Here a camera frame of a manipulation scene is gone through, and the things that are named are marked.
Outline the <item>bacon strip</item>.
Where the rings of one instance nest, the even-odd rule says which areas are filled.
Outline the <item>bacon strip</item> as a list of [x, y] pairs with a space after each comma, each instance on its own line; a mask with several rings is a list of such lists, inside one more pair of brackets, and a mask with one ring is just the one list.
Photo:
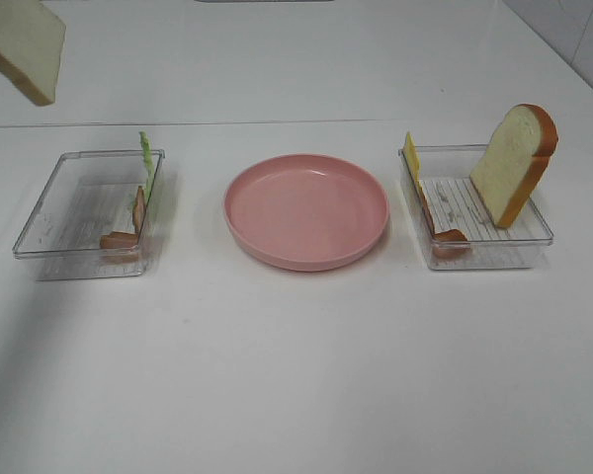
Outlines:
[[132, 232], [112, 231], [100, 237], [99, 246], [103, 250], [122, 250], [117, 255], [105, 255], [104, 261], [109, 264], [128, 264], [139, 260], [137, 245], [146, 213], [146, 200], [142, 186], [137, 192], [131, 208]]
[[450, 229], [443, 232], [435, 230], [433, 216], [428, 201], [423, 192], [420, 193], [423, 214], [427, 220], [429, 232], [433, 243], [431, 244], [432, 254], [440, 259], [455, 259], [464, 255], [469, 249], [468, 239], [459, 229]]

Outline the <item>green lettuce leaf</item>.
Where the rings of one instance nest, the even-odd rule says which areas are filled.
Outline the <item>green lettuce leaf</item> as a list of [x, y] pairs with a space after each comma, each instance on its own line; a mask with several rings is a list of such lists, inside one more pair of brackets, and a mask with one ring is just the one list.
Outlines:
[[143, 189], [143, 193], [144, 193], [145, 202], [149, 202], [149, 199], [150, 199], [151, 193], [152, 193], [152, 189], [153, 189], [154, 179], [155, 179], [156, 165], [154, 164], [154, 161], [152, 158], [152, 150], [151, 150], [149, 138], [147, 136], [147, 133], [143, 130], [141, 130], [139, 132], [139, 142], [140, 142], [141, 152], [142, 152], [142, 163], [143, 163], [143, 166], [147, 173], [146, 181], [145, 181], [142, 189]]

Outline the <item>white bread slice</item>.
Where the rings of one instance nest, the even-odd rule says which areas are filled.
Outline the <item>white bread slice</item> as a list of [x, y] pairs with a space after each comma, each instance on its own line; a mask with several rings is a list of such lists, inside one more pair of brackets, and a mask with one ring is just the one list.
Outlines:
[[38, 107], [55, 102], [65, 32], [40, 1], [0, 1], [0, 73]]
[[469, 177], [496, 227], [508, 228], [517, 219], [557, 142], [551, 116], [533, 104], [513, 107], [495, 128]]

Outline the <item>pink round plate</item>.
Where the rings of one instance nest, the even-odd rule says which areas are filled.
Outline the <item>pink round plate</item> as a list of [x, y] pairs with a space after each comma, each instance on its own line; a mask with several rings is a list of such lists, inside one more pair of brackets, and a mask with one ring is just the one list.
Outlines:
[[320, 272], [367, 255], [389, 221], [380, 182], [335, 157], [292, 154], [242, 171], [223, 199], [236, 243], [255, 259], [285, 270]]

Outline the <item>yellow cheese slice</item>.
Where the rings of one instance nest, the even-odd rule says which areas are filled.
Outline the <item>yellow cheese slice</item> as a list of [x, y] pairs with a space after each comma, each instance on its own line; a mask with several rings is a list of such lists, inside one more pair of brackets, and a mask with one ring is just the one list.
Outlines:
[[421, 162], [419, 160], [415, 143], [409, 131], [405, 134], [404, 144], [402, 147], [402, 154], [407, 165], [408, 171], [414, 183], [414, 188], [420, 197], [423, 197], [423, 189], [419, 181], [419, 174], [421, 170]]

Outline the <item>right clear plastic bin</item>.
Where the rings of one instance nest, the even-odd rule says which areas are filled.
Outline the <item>right clear plastic bin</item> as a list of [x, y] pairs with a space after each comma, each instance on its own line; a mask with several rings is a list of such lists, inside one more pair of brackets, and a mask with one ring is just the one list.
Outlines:
[[434, 271], [509, 270], [533, 267], [553, 243], [551, 228], [529, 200], [508, 228], [496, 227], [478, 196], [469, 173], [485, 151], [484, 144], [418, 146], [419, 181], [433, 216], [435, 230], [461, 230], [470, 249], [455, 259], [436, 258], [421, 197], [405, 163], [402, 149], [401, 189], [424, 260]]

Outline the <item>clear plastic bin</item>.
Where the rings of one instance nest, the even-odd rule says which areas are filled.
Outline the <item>clear plastic bin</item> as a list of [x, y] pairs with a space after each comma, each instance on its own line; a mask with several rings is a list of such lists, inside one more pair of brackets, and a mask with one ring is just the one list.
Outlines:
[[434, 271], [509, 270], [533, 267], [553, 243], [551, 228], [529, 200], [508, 228], [496, 227], [478, 196], [469, 173], [485, 151], [484, 144], [418, 146], [419, 181], [433, 216], [435, 230], [461, 230], [470, 249], [455, 259], [436, 258], [421, 197], [405, 163], [402, 149], [401, 189], [424, 260]]
[[140, 150], [81, 151], [62, 154], [13, 247], [36, 280], [142, 275], [157, 258], [162, 242], [165, 153], [152, 150], [155, 179], [139, 236], [139, 260], [109, 264], [100, 237], [132, 232], [131, 208], [147, 173]]

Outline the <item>left clear plastic bin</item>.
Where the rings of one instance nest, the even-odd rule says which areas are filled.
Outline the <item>left clear plastic bin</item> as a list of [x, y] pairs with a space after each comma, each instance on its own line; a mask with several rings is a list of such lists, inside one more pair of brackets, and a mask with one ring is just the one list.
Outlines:
[[100, 237], [132, 232], [131, 208], [147, 173], [140, 150], [81, 151], [62, 154], [13, 247], [36, 280], [142, 275], [157, 258], [162, 242], [165, 153], [152, 150], [155, 179], [139, 236], [139, 260], [109, 264]]

